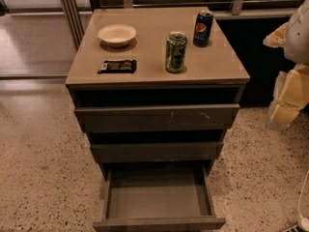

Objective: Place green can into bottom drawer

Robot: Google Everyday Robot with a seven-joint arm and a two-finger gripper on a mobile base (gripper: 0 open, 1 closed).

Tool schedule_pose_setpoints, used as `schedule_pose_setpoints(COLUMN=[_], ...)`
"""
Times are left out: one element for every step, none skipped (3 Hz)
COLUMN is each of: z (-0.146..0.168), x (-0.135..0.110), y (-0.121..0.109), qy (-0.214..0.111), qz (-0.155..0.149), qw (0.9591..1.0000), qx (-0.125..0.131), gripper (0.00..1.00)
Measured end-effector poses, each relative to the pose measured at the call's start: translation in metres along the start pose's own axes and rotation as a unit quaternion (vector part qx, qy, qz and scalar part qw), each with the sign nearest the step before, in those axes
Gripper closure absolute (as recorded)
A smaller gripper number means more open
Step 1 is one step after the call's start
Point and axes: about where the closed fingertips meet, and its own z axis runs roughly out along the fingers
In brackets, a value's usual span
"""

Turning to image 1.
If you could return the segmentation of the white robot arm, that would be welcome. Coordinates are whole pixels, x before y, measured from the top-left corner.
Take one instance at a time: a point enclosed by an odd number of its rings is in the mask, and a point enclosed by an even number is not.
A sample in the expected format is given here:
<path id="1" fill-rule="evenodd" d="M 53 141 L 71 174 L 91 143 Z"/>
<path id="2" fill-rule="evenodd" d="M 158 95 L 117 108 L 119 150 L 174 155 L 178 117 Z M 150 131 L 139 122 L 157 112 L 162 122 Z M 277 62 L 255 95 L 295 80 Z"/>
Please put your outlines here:
<path id="1" fill-rule="evenodd" d="M 292 70 L 280 72 L 275 80 L 273 101 L 267 113 L 267 127 L 287 129 L 309 103 L 309 0 L 305 0 L 290 20 L 265 37 L 263 44 L 282 47 Z"/>

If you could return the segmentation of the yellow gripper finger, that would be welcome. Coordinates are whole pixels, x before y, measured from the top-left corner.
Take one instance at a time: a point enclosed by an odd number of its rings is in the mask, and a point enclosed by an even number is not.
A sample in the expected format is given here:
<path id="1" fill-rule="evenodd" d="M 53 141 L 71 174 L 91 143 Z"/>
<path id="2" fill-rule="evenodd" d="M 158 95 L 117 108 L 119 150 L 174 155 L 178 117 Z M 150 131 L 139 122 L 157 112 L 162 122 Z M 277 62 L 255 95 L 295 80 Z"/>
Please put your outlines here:
<path id="1" fill-rule="evenodd" d="M 275 31 L 266 36 L 263 40 L 263 45 L 272 48 L 283 47 L 285 43 L 287 25 L 288 23 L 282 24 Z"/>
<path id="2" fill-rule="evenodd" d="M 298 116 L 299 112 L 289 107 L 280 106 L 275 101 L 269 105 L 267 112 L 267 127 L 273 131 L 287 129 Z"/>

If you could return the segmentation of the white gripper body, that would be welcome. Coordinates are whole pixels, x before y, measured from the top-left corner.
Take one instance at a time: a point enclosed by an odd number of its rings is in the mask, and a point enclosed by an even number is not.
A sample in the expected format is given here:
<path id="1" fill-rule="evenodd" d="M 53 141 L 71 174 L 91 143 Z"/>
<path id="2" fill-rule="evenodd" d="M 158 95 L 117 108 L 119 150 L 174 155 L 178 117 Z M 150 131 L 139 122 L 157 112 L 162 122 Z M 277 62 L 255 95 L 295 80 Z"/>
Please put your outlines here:
<path id="1" fill-rule="evenodd" d="M 273 97 L 283 106 L 297 111 L 303 109 L 309 103 L 309 66 L 296 64 L 289 72 L 280 72 Z"/>

